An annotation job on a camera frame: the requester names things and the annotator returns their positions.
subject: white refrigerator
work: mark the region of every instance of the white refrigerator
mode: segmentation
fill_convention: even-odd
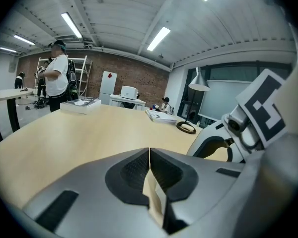
[[[99,91],[99,99],[102,104],[109,105],[109,97],[114,94],[116,78],[116,73],[104,71]]]

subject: backpack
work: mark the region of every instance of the backpack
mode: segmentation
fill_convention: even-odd
[[[75,63],[72,60],[69,60],[68,71],[66,73],[66,78],[68,79],[69,86],[69,100],[76,100],[78,99],[77,93],[77,78],[76,78],[76,70],[75,70]]]

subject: door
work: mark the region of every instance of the door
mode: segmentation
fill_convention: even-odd
[[[104,71],[103,79],[100,85],[100,93],[114,94],[117,74]]]

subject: table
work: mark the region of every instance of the table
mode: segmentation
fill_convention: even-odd
[[[22,92],[21,90],[23,89],[0,90],[0,101],[6,100],[10,124],[13,132],[16,132],[18,129],[20,129],[18,116],[15,108],[15,98],[30,95],[33,93],[33,89],[28,89],[28,91],[22,91]]]
[[[152,122],[143,111],[101,105],[88,115],[55,111],[0,143],[0,195],[22,208],[73,168],[145,147],[186,154],[201,131]]]
[[[137,110],[145,110],[145,102],[142,101],[142,100],[139,100],[139,99],[135,99],[135,100],[130,100],[130,99],[127,99],[127,98],[123,98],[119,95],[114,95],[114,94],[111,94],[110,95],[110,98],[109,98],[109,105],[110,106],[114,106],[114,102],[128,102],[128,103],[134,103],[136,104],[136,109]]]

